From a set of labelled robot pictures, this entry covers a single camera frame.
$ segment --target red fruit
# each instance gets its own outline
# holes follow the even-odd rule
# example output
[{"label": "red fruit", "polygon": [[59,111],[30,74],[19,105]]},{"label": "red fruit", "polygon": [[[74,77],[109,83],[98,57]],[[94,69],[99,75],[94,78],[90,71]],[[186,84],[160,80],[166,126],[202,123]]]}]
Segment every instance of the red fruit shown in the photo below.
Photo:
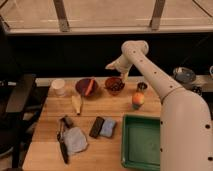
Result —
[{"label": "red fruit", "polygon": [[142,105],[144,103],[144,94],[142,92],[135,92],[132,95],[132,103]]}]

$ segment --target white cup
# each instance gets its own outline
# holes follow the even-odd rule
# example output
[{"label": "white cup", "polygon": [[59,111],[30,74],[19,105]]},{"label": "white cup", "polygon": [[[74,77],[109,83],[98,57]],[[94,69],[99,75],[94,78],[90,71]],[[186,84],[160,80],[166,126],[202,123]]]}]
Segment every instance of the white cup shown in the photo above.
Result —
[{"label": "white cup", "polygon": [[65,89],[65,81],[63,79],[55,79],[51,83],[51,87],[55,91],[55,94],[58,96],[65,96],[66,95],[66,89]]}]

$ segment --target knife handle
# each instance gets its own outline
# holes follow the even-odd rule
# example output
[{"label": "knife handle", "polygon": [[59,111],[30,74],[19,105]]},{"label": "knife handle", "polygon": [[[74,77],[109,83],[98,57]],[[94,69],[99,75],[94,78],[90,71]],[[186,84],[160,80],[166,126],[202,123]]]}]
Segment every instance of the knife handle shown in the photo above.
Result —
[{"label": "knife handle", "polygon": [[66,164],[68,164],[69,163],[69,156],[67,154],[67,147],[66,147],[66,145],[63,141],[60,141],[59,143],[60,143],[60,149],[61,149],[61,153],[62,153],[64,162]]}]

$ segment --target gray cloth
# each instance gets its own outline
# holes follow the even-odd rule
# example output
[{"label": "gray cloth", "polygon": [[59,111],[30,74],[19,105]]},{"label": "gray cloth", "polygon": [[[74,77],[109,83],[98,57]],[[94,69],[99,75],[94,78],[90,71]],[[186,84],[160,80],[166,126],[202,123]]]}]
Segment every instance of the gray cloth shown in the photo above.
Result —
[{"label": "gray cloth", "polygon": [[105,121],[102,125],[100,135],[110,138],[113,134],[113,130],[116,125],[116,121],[114,121],[111,118],[104,118],[104,119],[105,119]]},{"label": "gray cloth", "polygon": [[87,140],[78,127],[73,127],[63,133],[64,142],[67,146],[68,155],[84,151],[87,148]]}]

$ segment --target wooden table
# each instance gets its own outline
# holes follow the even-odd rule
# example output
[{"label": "wooden table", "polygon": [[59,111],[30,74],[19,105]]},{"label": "wooden table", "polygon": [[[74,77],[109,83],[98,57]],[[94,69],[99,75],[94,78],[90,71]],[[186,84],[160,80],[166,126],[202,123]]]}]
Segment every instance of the wooden table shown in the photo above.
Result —
[{"label": "wooden table", "polygon": [[[131,96],[142,77],[129,78],[124,90],[117,96],[108,94],[104,89],[104,78],[96,79],[98,92],[83,99],[81,116],[77,116],[71,103],[71,95],[76,94],[74,81],[67,81],[65,97],[57,97],[50,88],[41,117],[37,123],[33,141],[24,161],[25,171],[72,170],[72,171],[123,171],[132,170],[121,165],[122,118],[124,114],[160,116],[160,100],[151,86],[145,92],[145,103],[137,111],[131,107]],[[70,163],[64,164],[56,133],[59,119],[69,115],[74,125],[81,128],[89,144],[86,151],[70,157]],[[89,136],[90,129],[97,116],[111,117],[117,121],[112,138]]]}]

